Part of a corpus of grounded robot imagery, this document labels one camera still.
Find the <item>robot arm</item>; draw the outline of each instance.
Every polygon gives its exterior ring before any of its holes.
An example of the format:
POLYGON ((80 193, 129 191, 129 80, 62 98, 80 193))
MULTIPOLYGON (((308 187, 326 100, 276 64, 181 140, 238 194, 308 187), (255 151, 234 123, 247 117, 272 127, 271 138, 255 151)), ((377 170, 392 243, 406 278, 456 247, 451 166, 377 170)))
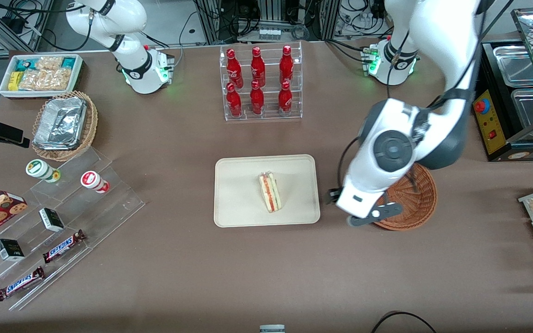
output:
POLYGON ((373 105, 359 133, 361 146, 349 165, 337 202, 337 206, 347 213, 359 219, 379 216, 376 201, 408 172, 415 161, 436 169, 453 164, 461 155, 466 133, 465 110, 470 103, 466 91, 473 83, 475 67, 474 63, 470 66, 468 63, 473 59, 478 43, 474 14, 479 2, 386 0, 387 11, 396 24, 392 41, 404 40, 404 45, 402 53, 397 50, 400 44, 385 46, 378 80, 387 80, 384 76, 388 76, 391 66, 387 84, 399 84, 405 80, 408 66, 399 66, 406 50, 404 47, 414 55, 415 47, 418 47, 444 73, 446 101, 437 113, 396 99, 373 105), (394 70, 398 80, 393 81, 394 70))
POLYGON ((81 5, 85 7, 66 13, 69 25, 110 50, 136 92, 153 93, 171 83, 174 59, 157 50, 146 50, 135 35, 147 23, 147 14, 139 1, 81 0, 69 4, 68 9, 81 5))

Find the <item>brown wicker basket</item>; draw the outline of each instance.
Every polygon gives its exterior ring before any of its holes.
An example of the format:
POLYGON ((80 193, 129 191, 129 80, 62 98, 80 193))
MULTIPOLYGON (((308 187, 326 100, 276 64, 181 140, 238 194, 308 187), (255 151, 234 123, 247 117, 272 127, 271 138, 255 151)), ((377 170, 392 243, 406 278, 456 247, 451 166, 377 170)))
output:
MULTIPOLYGON (((75 150, 44 150, 38 149, 34 145, 32 145, 32 148, 34 149, 34 151, 36 151, 36 154, 38 154, 38 156, 49 160, 65 162, 66 160, 69 160, 70 158, 76 156, 80 152, 84 151, 87 147, 92 145, 93 137, 95 137, 96 135, 96 126, 98 126, 98 110, 96 110, 96 106, 93 105, 92 100, 85 93, 81 93, 80 91, 72 91, 69 93, 64 93, 62 95, 55 96, 52 99, 49 99, 49 101, 53 99, 68 99, 70 97, 80 97, 81 99, 84 99, 87 102, 86 118, 85 120, 83 120, 83 130, 80 146, 78 146, 75 150)), ((32 135, 36 135, 36 130, 38 129, 38 125, 40 124, 40 118, 42 117, 44 111, 44 105, 42 106, 42 108, 40 108, 38 116, 36 116, 36 121, 34 122, 34 126, 32 126, 32 135)))
MULTIPOLYGON (((437 188, 431 173, 427 168, 413 165, 415 184, 418 191, 412 186, 408 177, 402 177, 388 189, 390 202, 398 202, 403 211, 400 215, 390 217, 377 225, 389 230, 410 230, 423 225, 433 215, 437 203, 437 188)), ((380 198, 377 204, 383 204, 380 198)))

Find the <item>brown table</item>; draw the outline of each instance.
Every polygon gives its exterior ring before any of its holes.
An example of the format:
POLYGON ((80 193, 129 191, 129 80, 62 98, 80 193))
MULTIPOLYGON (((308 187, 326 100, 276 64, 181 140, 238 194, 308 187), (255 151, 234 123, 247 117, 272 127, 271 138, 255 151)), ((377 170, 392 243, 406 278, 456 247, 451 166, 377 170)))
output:
MULTIPOLYGON (((0 311, 0 332, 250 333, 280 323, 351 333, 391 310, 443 333, 533 332, 533 230, 516 201, 533 192, 533 162, 486 162, 472 118, 464 156, 432 172, 438 208, 419 229, 350 228, 323 204, 314 225, 214 225, 220 158, 310 154, 322 195, 343 147, 385 99, 359 63, 303 46, 304 118, 265 124, 224 121, 216 47, 186 49, 174 84, 152 95, 133 92, 110 53, 83 53, 82 90, 99 112, 94 146, 148 204, 24 310, 0 311)), ((391 93, 427 105, 442 86, 423 58, 391 93)), ((0 121, 30 133, 42 103, 2 98, 0 121)), ((35 157, 0 144, 0 189, 28 190, 35 157)), ((399 331, 426 329, 394 317, 378 330, 399 331)))

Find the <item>coca-cola bottle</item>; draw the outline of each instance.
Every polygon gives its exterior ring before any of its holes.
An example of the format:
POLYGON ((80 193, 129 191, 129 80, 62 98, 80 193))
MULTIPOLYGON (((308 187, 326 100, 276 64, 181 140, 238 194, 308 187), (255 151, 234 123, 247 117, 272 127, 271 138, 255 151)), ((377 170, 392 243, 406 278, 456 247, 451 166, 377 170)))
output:
POLYGON ((291 58, 291 46, 283 46, 283 57, 279 63, 279 81, 281 84, 286 80, 291 82, 293 79, 293 59, 291 58))
POLYGON ((265 70, 265 61, 260 55, 260 47, 252 47, 252 63, 250 63, 250 69, 252 69, 252 79, 257 80, 260 86, 267 84, 267 74, 265 70))
POLYGON ((286 117, 291 113, 291 98, 293 97, 289 90, 289 81, 281 84, 281 91, 279 92, 279 114, 286 117))
POLYGON ((265 108, 265 95, 260 89, 258 80, 252 81, 252 91, 250 91, 250 101, 252 101, 252 112, 260 116, 265 108))
POLYGON ((241 89, 244 86, 244 79, 242 78, 240 62, 237 61, 236 53, 233 49, 228 49, 226 55, 228 55, 228 76, 230 81, 236 85, 236 89, 241 89))
POLYGON ((231 82, 228 82, 226 89, 228 90, 226 99, 228 101, 231 116, 234 118, 240 118, 242 116, 242 100, 240 99, 240 95, 237 93, 235 85, 231 82))

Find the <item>red emergency stop button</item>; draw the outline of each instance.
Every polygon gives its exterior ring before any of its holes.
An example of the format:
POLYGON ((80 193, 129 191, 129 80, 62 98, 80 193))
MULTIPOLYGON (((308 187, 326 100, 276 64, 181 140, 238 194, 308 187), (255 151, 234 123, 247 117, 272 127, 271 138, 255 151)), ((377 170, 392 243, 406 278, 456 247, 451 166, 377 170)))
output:
POLYGON ((478 113, 483 112, 485 107, 486 105, 484 104, 483 101, 478 101, 476 102, 476 104, 474 104, 474 111, 478 113))

